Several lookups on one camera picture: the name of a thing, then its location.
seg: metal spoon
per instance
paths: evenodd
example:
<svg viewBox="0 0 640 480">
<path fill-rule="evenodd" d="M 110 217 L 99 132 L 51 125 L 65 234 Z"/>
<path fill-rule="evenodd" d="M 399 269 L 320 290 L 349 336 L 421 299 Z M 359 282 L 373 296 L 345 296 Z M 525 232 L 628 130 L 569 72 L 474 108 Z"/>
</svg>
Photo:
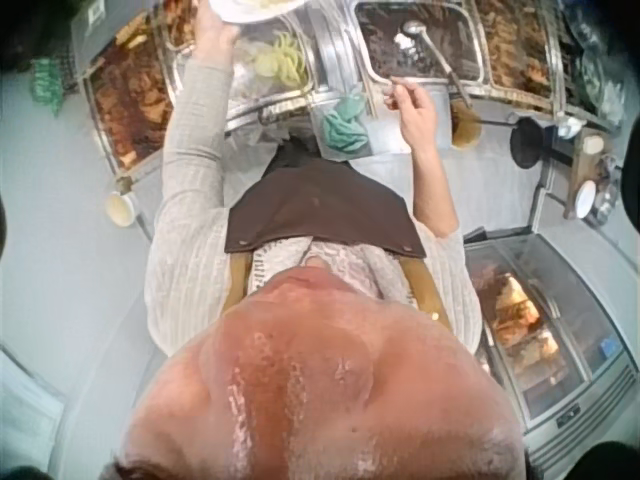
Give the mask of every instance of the metal spoon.
<svg viewBox="0 0 640 480">
<path fill-rule="evenodd" d="M 473 108 L 471 104 L 471 97 L 464 89 L 462 82 L 460 82 L 460 77 L 458 77 L 456 72 L 453 71 L 451 65 L 449 65 L 449 62 L 447 62 L 447 59 L 444 58 L 444 55 L 442 55 L 440 50 L 438 50 L 438 48 L 433 43 L 433 40 L 431 40 L 431 37 L 429 37 L 429 34 L 427 33 L 427 26 L 418 20 L 410 20 L 402 26 L 402 30 L 404 31 L 404 33 L 411 37 L 422 38 L 424 43 L 426 43 L 429 49 L 433 52 L 438 62 L 440 62 L 440 65 L 442 65 L 442 68 L 447 74 L 447 77 L 449 77 L 449 80 L 455 85 L 455 87 L 458 89 L 458 92 L 460 92 L 460 95 L 462 96 L 462 100 L 464 101 L 466 107 L 471 110 Z"/>
</svg>

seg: white knit sweater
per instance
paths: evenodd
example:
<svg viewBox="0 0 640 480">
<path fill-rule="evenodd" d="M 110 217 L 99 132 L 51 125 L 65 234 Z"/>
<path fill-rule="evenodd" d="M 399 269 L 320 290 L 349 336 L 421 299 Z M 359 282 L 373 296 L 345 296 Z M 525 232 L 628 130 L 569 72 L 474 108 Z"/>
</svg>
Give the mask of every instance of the white knit sweater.
<svg viewBox="0 0 640 480">
<path fill-rule="evenodd" d="M 231 288 L 230 257 L 224 252 L 229 210 L 223 206 L 224 172 L 219 162 L 231 80 L 229 71 L 191 61 L 167 133 L 164 200 L 156 219 L 145 288 L 149 331 L 167 355 L 173 355 L 220 317 Z M 462 236 L 456 232 L 438 239 L 423 224 L 414 222 L 453 333 L 474 353 L 482 318 L 465 267 Z M 250 290 L 259 288 L 274 274 L 299 265 L 311 248 L 325 253 L 331 250 L 327 245 L 312 243 L 312 238 L 292 238 L 259 249 Z M 345 248 L 350 251 L 340 252 Z M 349 273 L 349 268 L 334 268 L 334 273 L 366 294 L 415 305 L 392 255 L 370 245 L 336 246 L 333 262 L 340 258 L 357 265 L 358 278 Z M 367 288 L 370 285 L 377 287 L 375 294 Z"/>
</svg>

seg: apron strap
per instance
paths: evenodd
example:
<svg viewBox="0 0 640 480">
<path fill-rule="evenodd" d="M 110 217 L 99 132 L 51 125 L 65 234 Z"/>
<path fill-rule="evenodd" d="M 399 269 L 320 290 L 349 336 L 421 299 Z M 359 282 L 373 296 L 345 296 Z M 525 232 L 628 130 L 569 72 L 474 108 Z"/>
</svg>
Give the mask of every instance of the apron strap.
<svg viewBox="0 0 640 480">
<path fill-rule="evenodd" d="M 411 293 L 418 303 L 418 310 L 453 333 L 447 311 L 438 293 L 438 288 L 424 261 L 419 258 L 409 257 L 398 257 L 398 261 L 404 276 L 407 278 L 407 282 L 409 282 Z M 222 307 L 222 313 L 240 303 L 247 296 L 253 253 L 232 253 L 230 263 L 231 289 Z"/>
</svg>

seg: sleeve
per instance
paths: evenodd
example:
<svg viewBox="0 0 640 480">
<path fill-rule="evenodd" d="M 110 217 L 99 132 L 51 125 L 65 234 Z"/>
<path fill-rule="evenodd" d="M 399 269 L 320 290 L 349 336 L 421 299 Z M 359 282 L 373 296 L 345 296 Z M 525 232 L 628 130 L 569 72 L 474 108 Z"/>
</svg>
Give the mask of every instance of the sleeve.
<svg viewBox="0 0 640 480">
<path fill-rule="evenodd" d="M 418 235 L 427 253 L 425 263 L 447 309 L 454 335 L 475 354 L 482 335 L 482 313 L 465 263 L 460 230 L 447 238 L 437 238 L 424 224 L 414 219 Z"/>
<path fill-rule="evenodd" d="M 145 300 L 151 336 L 169 355 L 206 327 L 225 295 L 228 210 L 220 158 L 232 77 L 191 60 L 165 139 Z"/>
</svg>

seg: brown apron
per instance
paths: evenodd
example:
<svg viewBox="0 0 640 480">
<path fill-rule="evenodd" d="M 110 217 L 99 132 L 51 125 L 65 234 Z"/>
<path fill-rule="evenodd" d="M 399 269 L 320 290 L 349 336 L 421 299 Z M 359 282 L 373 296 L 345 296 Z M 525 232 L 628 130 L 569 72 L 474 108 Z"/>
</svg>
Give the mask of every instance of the brown apron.
<svg viewBox="0 0 640 480">
<path fill-rule="evenodd" d="M 284 238 L 367 244 L 398 258 L 421 311 L 451 330 L 402 197 L 347 163 L 317 158 L 297 142 L 281 147 L 262 180 L 229 213 L 225 252 L 232 287 L 223 311 L 247 293 L 252 252 Z"/>
</svg>

